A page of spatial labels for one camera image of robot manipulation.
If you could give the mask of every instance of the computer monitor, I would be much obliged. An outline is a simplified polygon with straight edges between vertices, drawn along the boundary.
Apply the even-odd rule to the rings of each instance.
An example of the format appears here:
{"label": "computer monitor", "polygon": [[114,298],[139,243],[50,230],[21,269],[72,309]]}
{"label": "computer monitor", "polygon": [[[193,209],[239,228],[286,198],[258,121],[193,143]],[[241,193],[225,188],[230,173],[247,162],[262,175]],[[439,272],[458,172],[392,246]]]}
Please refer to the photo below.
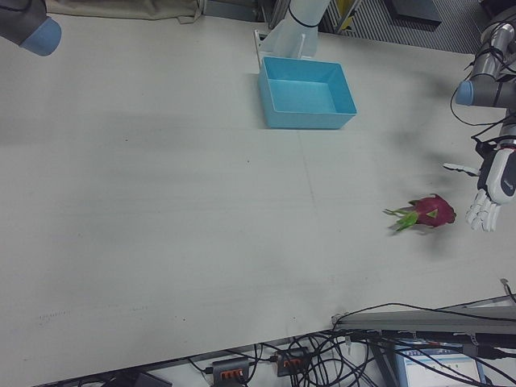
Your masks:
{"label": "computer monitor", "polygon": [[[398,351],[403,348],[404,347],[396,347]],[[471,377],[475,381],[485,383],[485,376],[482,367],[474,359],[448,349],[432,348],[423,349],[422,351],[437,359],[442,364],[455,369],[457,372]],[[410,349],[402,352],[410,356],[412,359],[420,361],[434,369],[459,377],[449,369],[424,356],[420,351]],[[440,375],[437,372],[433,372],[430,369],[424,368],[422,365],[401,355],[396,355],[396,363],[398,379],[401,387],[462,387],[467,385],[444,375]]]}

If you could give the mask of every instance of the gray cloth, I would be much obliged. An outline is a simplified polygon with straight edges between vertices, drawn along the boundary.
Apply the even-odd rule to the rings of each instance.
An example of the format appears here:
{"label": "gray cloth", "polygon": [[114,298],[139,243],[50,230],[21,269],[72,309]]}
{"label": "gray cloth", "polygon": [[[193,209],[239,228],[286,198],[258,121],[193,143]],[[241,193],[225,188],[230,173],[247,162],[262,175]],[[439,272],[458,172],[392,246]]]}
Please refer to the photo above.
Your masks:
{"label": "gray cloth", "polygon": [[53,14],[117,19],[169,19],[193,23],[201,14],[198,0],[47,0]]}

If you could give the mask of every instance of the red dragon fruit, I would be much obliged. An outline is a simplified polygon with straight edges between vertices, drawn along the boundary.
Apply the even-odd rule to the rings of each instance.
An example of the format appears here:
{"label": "red dragon fruit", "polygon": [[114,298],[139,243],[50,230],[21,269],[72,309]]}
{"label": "red dragon fruit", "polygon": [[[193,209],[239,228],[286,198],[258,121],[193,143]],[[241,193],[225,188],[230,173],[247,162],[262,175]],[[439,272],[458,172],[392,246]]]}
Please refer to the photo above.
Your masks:
{"label": "red dragon fruit", "polygon": [[446,223],[455,222],[456,213],[446,200],[434,193],[434,198],[423,198],[409,202],[412,209],[385,210],[386,214],[396,215],[400,219],[396,222],[402,231],[414,224],[426,224],[438,227]]}

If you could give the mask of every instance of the blue tray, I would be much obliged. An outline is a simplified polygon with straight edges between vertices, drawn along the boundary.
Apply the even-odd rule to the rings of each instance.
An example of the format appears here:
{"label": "blue tray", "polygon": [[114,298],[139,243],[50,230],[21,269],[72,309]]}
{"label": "blue tray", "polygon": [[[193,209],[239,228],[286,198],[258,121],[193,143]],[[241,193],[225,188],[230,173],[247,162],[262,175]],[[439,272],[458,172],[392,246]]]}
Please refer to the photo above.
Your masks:
{"label": "blue tray", "polygon": [[340,129],[356,115],[338,63],[266,56],[259,83],[270,127]]}

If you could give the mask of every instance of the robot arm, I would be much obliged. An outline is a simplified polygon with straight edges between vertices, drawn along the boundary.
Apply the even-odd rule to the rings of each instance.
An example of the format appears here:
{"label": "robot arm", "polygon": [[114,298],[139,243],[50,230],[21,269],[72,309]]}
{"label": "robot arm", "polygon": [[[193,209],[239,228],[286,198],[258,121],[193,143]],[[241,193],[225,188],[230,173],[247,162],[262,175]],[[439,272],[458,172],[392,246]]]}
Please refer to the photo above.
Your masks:
{"label": "robot arm", "polygon": [[[494,231],[501,206],[513,200],[516,190],[516,84],[500,79],[508,68],[506,55],[516,47],[514,26],[516,7],[502,12],[491,22],[482,34],[482,46],[471,76],[460,83],[456,93],[456,102],[461,105],[507,109],[495,144],[480,143],[476,147],[484,161],[477,174],[478,192],[466,214],[473,230]],[[468,172],[465,167],[444,166]]]}
{"label": "robot arm", "polygon": [[59,44],[61,29],[47,16],[44,0],[0,0],[0,36],[47,56]]}

